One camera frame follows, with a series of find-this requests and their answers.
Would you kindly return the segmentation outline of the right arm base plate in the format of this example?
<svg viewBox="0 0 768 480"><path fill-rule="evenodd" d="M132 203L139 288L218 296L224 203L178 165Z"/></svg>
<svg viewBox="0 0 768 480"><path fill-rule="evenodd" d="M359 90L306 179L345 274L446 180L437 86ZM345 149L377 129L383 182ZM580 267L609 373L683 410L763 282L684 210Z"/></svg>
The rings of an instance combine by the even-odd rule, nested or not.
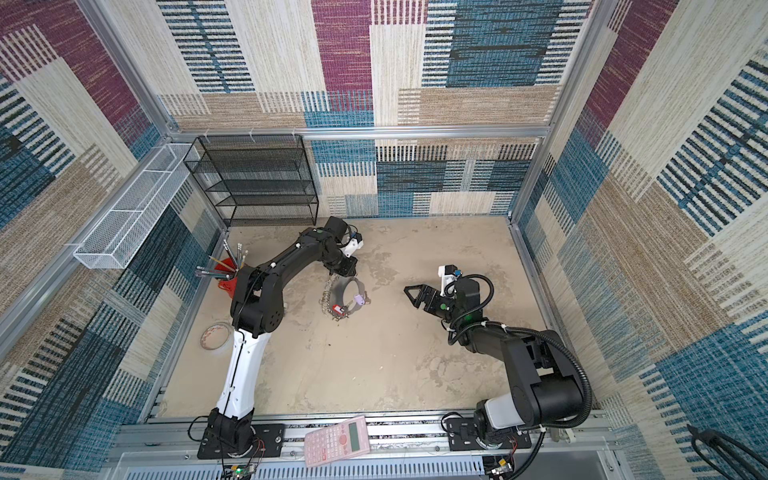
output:
<svg viewBox="0 0 768 480"><path fill-rule="evenodd" d="M440 425L447 435L451 451L529 449L533 446L531 436L516 428L481 434L473 419L457 412L444 415Z"/></svg>

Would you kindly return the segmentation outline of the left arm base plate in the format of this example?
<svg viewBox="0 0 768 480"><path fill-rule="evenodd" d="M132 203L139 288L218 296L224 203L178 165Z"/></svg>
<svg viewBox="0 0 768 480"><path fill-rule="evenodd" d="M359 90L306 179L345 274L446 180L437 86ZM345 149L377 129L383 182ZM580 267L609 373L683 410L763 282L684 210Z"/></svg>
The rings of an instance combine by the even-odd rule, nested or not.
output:
<svg viewBox="0 0 768 480"><path fill-rule="evenodd" d="M235 460L279 457L282 451L285 424L251 424L240 434L224 431L223 427L207 427L196 454L199 460Z"/></svg>

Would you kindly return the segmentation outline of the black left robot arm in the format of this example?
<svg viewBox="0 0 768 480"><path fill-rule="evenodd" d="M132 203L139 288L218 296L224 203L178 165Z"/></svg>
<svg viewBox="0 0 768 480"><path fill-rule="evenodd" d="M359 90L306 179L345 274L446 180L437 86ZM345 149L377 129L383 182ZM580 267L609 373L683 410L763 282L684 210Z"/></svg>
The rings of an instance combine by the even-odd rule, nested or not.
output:
<svg viewBox="0 0 768 480"><path fill-rule="evenodd" d="M268 341L285 315L284 288L315 262L332 275L355 276L355 253L363 244L356 227L331 216L324 226L302 231L273 259L239 269L230 306L233 350L222 393L199 441L199 459L242 458L256 452L255 389Z"/></svg>

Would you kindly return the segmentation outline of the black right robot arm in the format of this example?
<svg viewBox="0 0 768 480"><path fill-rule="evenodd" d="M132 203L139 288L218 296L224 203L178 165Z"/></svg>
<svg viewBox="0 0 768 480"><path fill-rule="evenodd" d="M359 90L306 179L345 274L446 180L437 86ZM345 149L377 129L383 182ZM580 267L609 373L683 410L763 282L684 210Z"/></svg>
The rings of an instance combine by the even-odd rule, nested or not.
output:
<svg viewBox="0 0 768 480"><path fill-rule="evenodd" d="M436 289L409 285L411 304L437 317L448 343L504 364L508 392L482 400L473 414L480 442L495 445L531 429L569 429L584 423L592 409L593 390L576 355L554 330L510 326L484 316L495 294L481 274L454 272Z"/></svg>

